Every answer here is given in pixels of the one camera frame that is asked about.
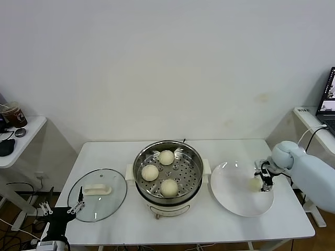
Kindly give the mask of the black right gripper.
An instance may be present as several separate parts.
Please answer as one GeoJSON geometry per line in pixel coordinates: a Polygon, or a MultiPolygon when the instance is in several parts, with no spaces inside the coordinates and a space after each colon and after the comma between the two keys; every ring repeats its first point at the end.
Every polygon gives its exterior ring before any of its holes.
{"type": "Polygon", "coordinates": [[[273,169],[273,161],[271,158],[262,159],[261,161],[255,161],[254,177],[263,181],[263,185],[261,188],[262,192],[271,191],[273,187],[273,181],[271,175],[274,174],[275,172],[273,169]]]}

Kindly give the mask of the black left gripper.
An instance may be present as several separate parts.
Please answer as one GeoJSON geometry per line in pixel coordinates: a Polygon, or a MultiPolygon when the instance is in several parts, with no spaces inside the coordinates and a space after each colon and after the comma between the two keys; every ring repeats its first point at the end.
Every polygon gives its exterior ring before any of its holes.
{"type": "Polygon", "coordinates": [[[41,241],[67,242],[68,240],[65,237],[67,224],[74,220],[75,214],[77,214],[85,207],[85,202],[83,200],[83,187],[80,187],[77,203],[73,207],[51,208],[49,202],[52,199],[53,191],[54,187],[52,187],[47,193],[44,201],[39,203],[39,206],[43,211],[42,219],[49,223],[47,235],[41,241]]]}

